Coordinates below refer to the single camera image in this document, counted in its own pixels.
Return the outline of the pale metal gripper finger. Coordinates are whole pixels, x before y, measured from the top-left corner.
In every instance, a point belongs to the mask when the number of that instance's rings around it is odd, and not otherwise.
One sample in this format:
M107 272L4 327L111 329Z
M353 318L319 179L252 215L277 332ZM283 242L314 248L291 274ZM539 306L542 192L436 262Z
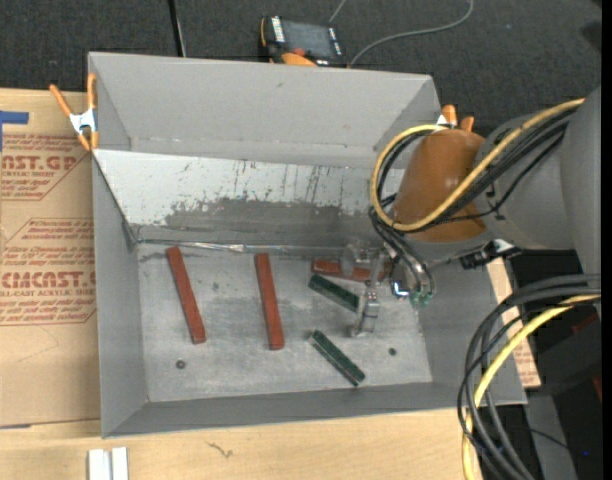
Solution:
M375 330L380 311L380 299L376 290L367 290L361 297L357 306L357 318L350 328L351 337L360 337L372 334Z
M347 244L341 253L341 274L345 279L368 284L381 282L387 273L387 254L382 248L365 249Z

